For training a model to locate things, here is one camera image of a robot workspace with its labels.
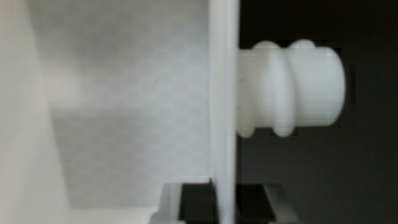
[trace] white cylindrical knob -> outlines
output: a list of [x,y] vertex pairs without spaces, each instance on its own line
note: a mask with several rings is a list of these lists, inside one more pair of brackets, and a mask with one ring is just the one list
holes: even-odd
[[241,53],[239,133],[273,127],[287,137],[297,126],[329,126],[345,101],[345,72],[337,52],[308,40],[281,49],[264,42]]

